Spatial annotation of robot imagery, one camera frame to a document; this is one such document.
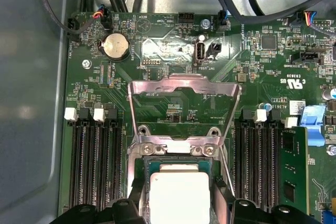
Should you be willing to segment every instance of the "dimm slot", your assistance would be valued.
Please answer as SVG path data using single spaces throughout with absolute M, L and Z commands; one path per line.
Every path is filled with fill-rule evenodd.
M 248 199 L 254 200 L 255 190 L 254 190 L 254 179 L 256 174 L 254 173 L 255 169 L 255 142 L 253 138 L 253 129 L 247 129 L 248 138 L 247 138 L 247 149 L 248 149 L 248 173 L 249 173 L 249 180 L 247 184 L 247 191 L 248 191 Z
M 74 207 L 76 197 L 76 155 L 77 155 L 77 137 L 78 129 L 72 126 L 72 150 L 71 150 L 71 167 L 70 167 L 70 193 L 69 193 L 69 208 Z
M 101 201 L 101 157 L 102 157 L 102 134 L 103 134 L 103 128 L 102 127 L 97 127 L 96 129 L 96 156 L 95 156 L 95 160 L 96 160 L 96 165 L 94 168 L 95 171 L 95 202 L 94 204 L 97 207 L 97 210 L 100 211 L 100 201 Z
M 254 191 L 254 199 L 253 201 L 256 203 L 257 207 L 260 207 L 261 204 L 261 192 L 260 192 L 260 134 L 259 134 L 259 130 L 256 128 L 252 128 L 253 131 L 253 136 L 254 136 L 254 143 L 255 143 L 255 149 L 251 150 L 254 154 L 254 161 L 255 161 L 255 165 L 253 167 L 253 172 L 251 171 L 251 173 L 254 173 L 254 179 L 253 179 L 253 191 Z
M 82 133 L 83 127 L 77 127 L 77 146 L 76 146 L 76 164 L 75 164 L 75 187 L 74 187 L 74 206 L 80 204 L 80 180 L 81 180 L 81 160 L 82 160 Z
M 89 154 L 90 154 L 90 127 L 86 126 L 83 130 L 83 154 L 82 154 L 82 172 L 81 172 L 81 192 L 82 204 L 88 202 L 88 184 L 89 184 Z
M 266 148 L 266 132 L 264 125 L 259 124 L 257 128 L 260 142 L 260 207 L 265 211 L 267 208 L 267 154 L 271 152 L 271 150 Z
M 273 141 L 274 141 L 274 130 L 272 128 L 268 128 L 266 131 L 266 159 L 268 162 L 266 162 L 266 198 L 267 198 L 267 207 L 268 210 L 271 206 L 274 205 L 273 201 L 273 184 L 274 184 L 274 150 L 273 150 Z
M 242 135 L 242 128 L 237 127 L 235 130 L 235 141 L 234 141 L 234 177 L 235 177 L 235 193 L 237 198 L 241 198 L 242 194 L 240 191 L 240 184 L 242 183 L 240 177 L 240 166 L 241 166 L 241 159 L 240 159 L 240 139 Z
M 108 163 L 108 130 L 103 129 L 103 138 L 102 138 L 102 155 L 101 155 L 101 186 L 100 186 L 100 209 L 104 210 L 106 206 L 106 184 L 107 184 L 107 163 Z
M 95 168 L 95 147 L 96 147 L 96 128 L 91 127 L 90 145 L 89 145 L 89 167 L 88 167 L 88 199 L 87 204 L 92 205 Z
M 122 159 L 122 134 L 119 128 L 113 129 L 113 196 L 112 199 L 118 199 L 121 197 L 120 185 L 121 185 L 121 159 Z

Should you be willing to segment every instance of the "connector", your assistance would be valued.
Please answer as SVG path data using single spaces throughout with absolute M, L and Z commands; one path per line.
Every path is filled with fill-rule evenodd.
M 296 126 L 298 126 L 298 118 L 293 116 L 285 119 L 285 128 L 290 129 Z
M 303 109 L 299 126 L 306 127 L 308 130 L 308 146 L 325 145 L 324 136 L 321 134 L 325 107 L 324 105 L 312 105 Z
M 72 30 L 78 30 L 80 28 L 78 20 L 75 18 L 68 18 L 68 28 Z M 70 41 L 80 42 L 79 34 L 67 33 L 67 37 Z
M 95 109 L 93 113 L 93 119 L 97 122 L 103 123 L 105 121 L 104 109 Z
M 317 63 L 323 65 L 323 57 L 320 52 L 305 51 L 299 52 L 291 56 L 291 63 L 302 62 L 302 63 Z
M 205 44 L 202 41 L 197 41 L 194 50 L 194 65 L 197 66 L 205 59 Z
M 253 117 L 253 121 L 255 123 L 262 123 L 262 122 L 266 122 L 267 120 L 267 112 L 264 109 L 258 109 L 256 110 L 256 113 Z
M 293 16 L 288 18 L 288 25 L 290 26 L 302 26 L 305 24 L 304 12 L 296 12 Z
M 71 122 L 78 120 L 78 114 L 76 108 L 65 108 L 64 119 Z
M 110 10 L 108 10 L 104 5 L 103 5 L 103 16 L 100 18 L 100 22 L 102 26 L 105 28 L 105 30 L 112 30 L 112 15 Z

